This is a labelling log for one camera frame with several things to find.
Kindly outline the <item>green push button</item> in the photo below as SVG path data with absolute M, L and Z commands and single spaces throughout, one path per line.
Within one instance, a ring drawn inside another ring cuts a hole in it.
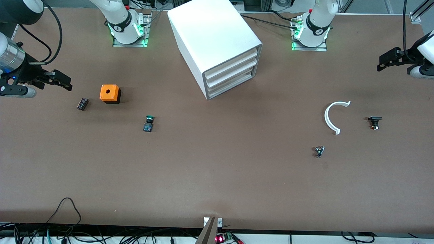
M 145 120 L 145 123 L 143 125 L 143 131 L 144 132 L 148 132 L 148 133 L 152 132 L 154 119 L 155 119 L 154 116 L 151 116 L 151 115 L 146 116 L 146 120 Z

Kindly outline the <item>green circuit board red light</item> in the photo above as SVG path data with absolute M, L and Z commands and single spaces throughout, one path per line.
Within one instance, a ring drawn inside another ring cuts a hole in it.
M 215 244 L 223 244 L 228 241 L 232 241 L 233 239 L 234 238 L 231 232 L 219 233 L 215 236 Z

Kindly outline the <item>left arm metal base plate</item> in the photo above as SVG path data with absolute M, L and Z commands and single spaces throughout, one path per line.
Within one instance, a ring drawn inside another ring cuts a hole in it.
M 326 39 L 322 40 L 321 44 L 316 47 L 308 47 L 300 42 L 298 39 L 301 31 L 303 30 L 302 24 L 302 15 L 292 18 L 290 20 L 290 26 L 295 27 L 296 29 L 291 30 L 291 42 L 292 42 L 292 51 L 314 51 L 314 52 L 326 52 L 327 51 L 327 42 Z

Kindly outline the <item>white plastic drawer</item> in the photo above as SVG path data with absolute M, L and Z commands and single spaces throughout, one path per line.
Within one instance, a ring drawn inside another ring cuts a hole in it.
M 253 69 L 250 68 L 236 75 L 225 75 L 220 78 L 209 80 L 206 87 L 207 99 L 213 99 L 214 97 L 246 82 L 253 77 L 252 72 Z
M 237 61 L 244 61 L 244 60 L 248 60 L 250 58 L 258 59 L 258 55 L 259 55 L 259 50 L 257 48 L 254 48 L 250 51 L 247 51 L 244 54 L 239 55 L 238 57 L 233 58 L 232 60 L 229 60 L 228 62 L 231 63 L 231 62 L 237 62 Z
M 256 58 L 250 58 L 244 61 L 225 63 L 205 73 L 205 82 L 209 88 L 217 87 L 218 85 L 230 80 L 237 75 L 251 71 L 257 64 Z

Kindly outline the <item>orange button box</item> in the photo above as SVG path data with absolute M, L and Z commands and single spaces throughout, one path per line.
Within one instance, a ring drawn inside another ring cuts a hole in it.
M 116 84 L 103 84 L 99 99 L 106 104 L 119 104 L 121 102 L 121 88 Z

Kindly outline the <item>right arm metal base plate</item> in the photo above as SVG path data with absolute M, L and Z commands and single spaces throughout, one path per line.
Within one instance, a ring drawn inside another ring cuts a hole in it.
M 128 10 L 128 13 L 124 23 L 114 26 L 107 24 L 113 36 L 113 47 L 147 47 L 152 14 L 144 15 L 133 9 Z

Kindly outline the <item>white semicircular bracket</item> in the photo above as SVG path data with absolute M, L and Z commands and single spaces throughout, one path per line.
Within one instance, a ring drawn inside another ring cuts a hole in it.
M 343 106 L 343 107 L 348 107 L 351 104 L 351 101 L 348 102 L 344 102 L 344 101 L 336 101 L 331 103 L 324 111 L 324 121 L 327 124 L 327 126 L 334 131 L 335 135 L 339 135 L 341 132 L 341 129 L 336 127 L 332 121 L 330 120 L 330 109 L 333 106 Z

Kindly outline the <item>white drawer cabinet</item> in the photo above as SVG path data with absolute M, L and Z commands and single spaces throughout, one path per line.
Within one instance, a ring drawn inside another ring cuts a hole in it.
M 254 48 L 262 42 L 230 0 L 191 0 L 167 13 L 180 54 L 207 99 L 205 72 Z

